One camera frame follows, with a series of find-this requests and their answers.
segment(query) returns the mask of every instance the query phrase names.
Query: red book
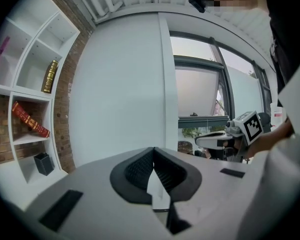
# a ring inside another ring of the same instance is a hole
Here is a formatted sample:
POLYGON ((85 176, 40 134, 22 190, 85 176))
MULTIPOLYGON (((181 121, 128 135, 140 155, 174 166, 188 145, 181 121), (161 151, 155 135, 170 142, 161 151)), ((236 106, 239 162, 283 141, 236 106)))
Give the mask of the red book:
POLYGON ((49 137, 50 131, 40 125, 37 121, 33 120, 17 101, 12 106, 12 112, 22 121, 24 121, 28 126, 37 131, 42 137, 49 137))

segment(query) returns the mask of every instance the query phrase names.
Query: white shelf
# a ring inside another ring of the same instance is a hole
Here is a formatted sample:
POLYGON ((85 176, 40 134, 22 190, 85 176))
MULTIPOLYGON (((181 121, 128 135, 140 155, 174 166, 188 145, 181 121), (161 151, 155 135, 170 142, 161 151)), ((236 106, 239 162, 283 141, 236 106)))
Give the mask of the white shelf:
POLYGON ((13 141, 13 145, 20 145, 20 144, 33 143, 33 142, 44 142, 49 139, 50 139, 50 137, 44 138, 44 137, 41 137, 38 134, 32 132, 32 133, 26 133, 26 134, 16 138, 13 141))
POLYGON ((0 85, 10 87, 17 72, 18 62, 32 38, 8 18, 4 20, 0 29, 0 47, 6 37, 10 39, 0 57, 0 85))
POLYGON ((47 24, 39 35, 39 40, 50 46, 55 51, 62 51, 64 45, 73 37, 77 31, 69 24, 68 20, 58 13, 49 24, 47 24))
POLYGON ((48 66, 61 58, 60 54, 36 40, 21 65, 16 85, 40 92, 48 66))
POLYGON ((21 171, 24 175, 25 181, 28 184, 38 183, 40 180, 48 180, 50 178, 54 178, 59 172, 59 168, 54 168, 50 174, 47 176, 39 173, 35 159, 33 156, 21 158, 18 160, 21 171))
POLYGON ((10 96, 11 91, 12 91, 11 87, 0 84, 0 94, 1 95, 10 96))
POLYGON ((12 103, 15 101, 25 101, 25 102, 34 102, 34 103, 49 103, 51 101, 50 97, 41 97, 34 96, 31 93, 19 93, 12 92, 11 93, 12 103))
POLYGON ((8 18, 34 37, 43 24, 57 11, 58 8, 51 0, 19 0, 8 18))
POLYGON ((52 99, 53 98, 51 93, 46 93, 46 92, 43 92, 41 90, 29 89, 29 88, 18 86, 18 85, 13 87, 13 91, 17 92, 17 93, 37 96, 38 98, 47 98, 47 99, 52 99))

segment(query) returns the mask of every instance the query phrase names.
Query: black box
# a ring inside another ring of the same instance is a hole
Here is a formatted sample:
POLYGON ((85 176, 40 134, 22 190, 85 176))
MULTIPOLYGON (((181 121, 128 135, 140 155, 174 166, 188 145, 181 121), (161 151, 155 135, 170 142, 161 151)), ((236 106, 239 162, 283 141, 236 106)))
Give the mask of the black box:
POLYGON ((40 153, 34 156, 35 165, 39 173, 47 176, 54 170, 50 156, 47 153, 40 153))

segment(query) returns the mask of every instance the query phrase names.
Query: window frame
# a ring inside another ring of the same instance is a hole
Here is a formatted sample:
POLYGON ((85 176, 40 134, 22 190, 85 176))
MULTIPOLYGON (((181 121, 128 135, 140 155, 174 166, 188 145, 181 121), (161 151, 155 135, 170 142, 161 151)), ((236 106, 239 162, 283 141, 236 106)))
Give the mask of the window frame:
POLYGON ((190 33, 185 33, 180 31, 169 31, 169 33, 171 37, 192 39, 192 40, 209 44, 212 50, 212 54, 215 58, 215 61, 211 61, 203 58, 174 55, 173 57, 174 57, 174 63, 176 67, 189 67, 189 68, 216 71, 219 72, 219 79, 221 76, 221 78, 223 78, 224 81, 224 89, 222 89, 222 92, 223 92, 224 109, 226 110, 225 112, 227 113, 227 116, 180 117, 178 121, 178 128, 222 126, 227 123, 227 120, 234 119, 235 116, 234 94, 232 90, 232 84, 231 84, 228 68, 224 60, 224 57, 220 51, 220 48, 223 48, 239 56, 240 58, 246 60, 252 65, 255 76, 258 79, 260 85, 260 95, 262 96, 262 101, 263 101, 263 106, 262 106, 263 112, 269 114, 269 111, 271 111, 271 107, 270 104, 266 103, 266 96, 265 96, 265 92, 268 92, 269 98, 272 102, 268 77, 266 71, 263 68, 260 68, 254 60, 249 59, 247 56, 229 47, 228 45, 216 41, 213 37, 207 38, 200 35, 195 35, 195 34, 190 34, 190 33))

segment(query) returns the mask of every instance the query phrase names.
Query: gold book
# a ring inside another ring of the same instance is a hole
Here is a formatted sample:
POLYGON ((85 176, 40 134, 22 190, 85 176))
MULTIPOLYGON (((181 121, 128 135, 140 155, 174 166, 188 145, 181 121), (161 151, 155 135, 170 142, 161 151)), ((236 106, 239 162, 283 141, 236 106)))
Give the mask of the gold book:
POLYGON ((48 68, 46 69, 42 87, 41 87, 41 92, 48 93, 48 94, 51 93, 51 88, 54 83, 54 78, 55 78, 56 71, 58 69, 58 64, 59 64, 58 61, 53 60, 48 66, 48 68))

